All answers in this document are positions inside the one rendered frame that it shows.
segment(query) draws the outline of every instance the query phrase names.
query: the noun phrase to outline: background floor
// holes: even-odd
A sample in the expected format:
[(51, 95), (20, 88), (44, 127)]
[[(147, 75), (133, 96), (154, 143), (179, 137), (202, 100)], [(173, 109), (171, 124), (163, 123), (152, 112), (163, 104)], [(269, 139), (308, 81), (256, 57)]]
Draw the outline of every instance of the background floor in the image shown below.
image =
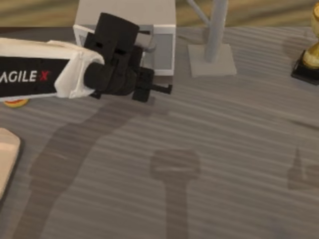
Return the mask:
[[(79, 0), (1, 0), (0, 27), (71, 26)], [(196, 1), (207, 15), (212, 0)], [(228, 26), (309, 25), (317, 0), (229, 0)], [(201, 25), (186, 0), (176, 0), (179, 26)]]

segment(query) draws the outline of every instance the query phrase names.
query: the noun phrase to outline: red and yellow object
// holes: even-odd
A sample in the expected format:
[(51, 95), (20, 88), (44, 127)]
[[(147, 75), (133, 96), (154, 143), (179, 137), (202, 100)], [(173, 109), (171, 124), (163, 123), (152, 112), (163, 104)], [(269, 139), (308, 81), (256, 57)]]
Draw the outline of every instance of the red and yellow object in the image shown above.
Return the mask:
[(4, 104), (8, 107), (11, 108), (18, 108), (18, 107), (22, 107), (24, 105), (26, 105), (26, 103), (28, 103), (28, 99), (27, 100), (16, 100), (16, 101), (5, 101)]

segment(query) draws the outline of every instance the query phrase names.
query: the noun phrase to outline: gold trophy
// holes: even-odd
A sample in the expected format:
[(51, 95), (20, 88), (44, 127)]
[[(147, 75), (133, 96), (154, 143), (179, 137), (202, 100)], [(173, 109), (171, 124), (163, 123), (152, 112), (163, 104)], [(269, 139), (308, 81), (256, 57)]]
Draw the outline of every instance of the gold trophy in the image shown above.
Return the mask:
[[(319, 39), (319, 2), (312, 10), (311, 27)], [(319, 42), (302, 53), (293, 69), (292, 77), (319, 85)]]

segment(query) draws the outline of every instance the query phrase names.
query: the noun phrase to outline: red letter x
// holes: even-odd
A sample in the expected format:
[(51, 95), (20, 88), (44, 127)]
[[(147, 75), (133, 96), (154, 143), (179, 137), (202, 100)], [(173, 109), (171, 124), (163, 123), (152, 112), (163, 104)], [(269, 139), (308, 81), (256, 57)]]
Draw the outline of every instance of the red letter x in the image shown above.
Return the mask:
[(48, 74), (49, 74), (49, 71), (41, 71), (41, 78), (40, 78), (40, 81), (47, 81), (47, 77), (48, 77)]

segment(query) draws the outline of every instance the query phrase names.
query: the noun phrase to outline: robotic arm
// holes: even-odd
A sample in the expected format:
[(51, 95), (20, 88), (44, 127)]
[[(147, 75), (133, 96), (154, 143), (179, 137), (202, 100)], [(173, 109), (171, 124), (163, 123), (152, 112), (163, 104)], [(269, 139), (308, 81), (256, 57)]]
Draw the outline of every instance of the robotic arm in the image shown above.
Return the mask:
[(151, 90), (170, 94), (172, 85), (153, 85), (154, 71), (140, 66), (143, 52), (155, 45), (139, 30), (125, 19), (102, 13), (84, 47), (0, 38), (0, 101), (133, 93), (133, 100), (147, 102)]

